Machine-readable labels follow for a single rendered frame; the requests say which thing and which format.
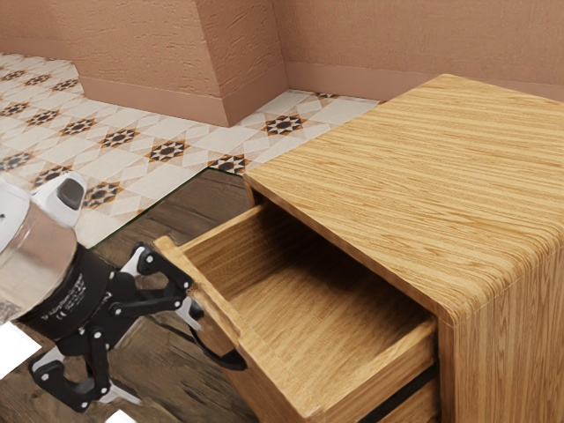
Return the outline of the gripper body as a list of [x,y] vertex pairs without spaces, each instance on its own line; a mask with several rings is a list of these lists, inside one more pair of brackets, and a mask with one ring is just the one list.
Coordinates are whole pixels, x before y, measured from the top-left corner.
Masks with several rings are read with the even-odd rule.
[[137,255],[117,270],[88,249],[78,249],[62,284],[19,321],[53,341],[61,353],[89,353],[92,343],[113,348],[137,320]]

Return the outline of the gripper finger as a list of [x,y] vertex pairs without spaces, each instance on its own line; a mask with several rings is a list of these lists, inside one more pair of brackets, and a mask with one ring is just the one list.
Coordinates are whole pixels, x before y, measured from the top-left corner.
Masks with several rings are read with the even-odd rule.
[[[108,349],[102,329],[79,330],[31,360],[28,369],[38,386],[75,412],[85,412],[93,402],[107,404],[117,398],[140,404],[134,390],[110,379]],[[76,356],[83,357],[86,364],[87,377],[82,382],[73,382],[64,375],[64,360]]]
[[189,290],[194,284],[191,276],[182,271],[159,252],[146,244],[138,244],[132,251],[128,262],[120,269],[121,273],[133,277],[133,285],[136,285],[136,277],[149,276],[161,273],[167,278],[167,285],[163,289],[148,293],[141,293],[142,300],[118,301],[109,307],[109,313],[118,318],[138,317],[141,315],[153,315],[162,311],[174,311],[192,330],[201,331],[202,325],[190,313],[196,306],[196,301],[189,296]]

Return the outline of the wooden drawer with black handle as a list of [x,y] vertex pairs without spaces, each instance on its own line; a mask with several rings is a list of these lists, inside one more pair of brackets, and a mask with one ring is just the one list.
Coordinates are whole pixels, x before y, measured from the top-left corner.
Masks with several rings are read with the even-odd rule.
[[439,423],[435,319],[275,204],[181,246],[200,339],[262,423]]

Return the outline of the wooden cabinet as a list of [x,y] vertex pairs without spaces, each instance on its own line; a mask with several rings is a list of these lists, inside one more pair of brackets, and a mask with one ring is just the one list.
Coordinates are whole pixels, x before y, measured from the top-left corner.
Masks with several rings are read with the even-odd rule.
[[563,102],[441,75],[244,179],[436,316],[444,422],[564,422]]

